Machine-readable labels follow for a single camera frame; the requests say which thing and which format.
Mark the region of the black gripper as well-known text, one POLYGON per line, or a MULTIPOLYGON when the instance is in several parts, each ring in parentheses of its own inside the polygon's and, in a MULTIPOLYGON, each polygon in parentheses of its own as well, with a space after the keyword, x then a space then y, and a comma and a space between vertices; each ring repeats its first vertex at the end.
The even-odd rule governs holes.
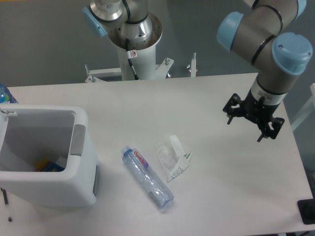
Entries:
POLYGON ((257 124, 261 131, 257 142, 260 142, 263 138, 276 139, 281 130, 285 119, 273 117, 278 106, 279 103, 268 105, 265 96, 259 95, 258 98, 255 98, 250 90, 245 100, 242 100, 238 94, 234 93, 224 106, 223 112, 228 117, 227 124, 230 124, 234 117, 240 118, 242 116, 257 124))

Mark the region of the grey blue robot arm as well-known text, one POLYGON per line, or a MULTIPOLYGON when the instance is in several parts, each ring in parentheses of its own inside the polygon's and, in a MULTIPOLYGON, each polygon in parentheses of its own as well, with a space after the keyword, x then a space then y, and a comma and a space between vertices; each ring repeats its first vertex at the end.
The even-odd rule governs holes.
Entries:
POLYGON ((305 10, 304 0, 255 0, 251 14, 228 14, 217 41, 258 70, 246 96, 234 93, 223 111, 229 120, 243 117, 255 123, 260 138, 275 139, 284 119, 273 113, 305 71, 313 54, 308 39, 284 29, 305 10))

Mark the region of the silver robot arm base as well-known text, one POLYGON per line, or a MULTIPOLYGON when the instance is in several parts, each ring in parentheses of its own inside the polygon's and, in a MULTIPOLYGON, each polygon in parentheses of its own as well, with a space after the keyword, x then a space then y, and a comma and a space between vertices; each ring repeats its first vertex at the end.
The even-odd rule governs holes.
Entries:
POLYGON ((146 0, 92 0, 82 14, 96 35, 127 51, 147 49, 162 37, 161 22, 146 0))

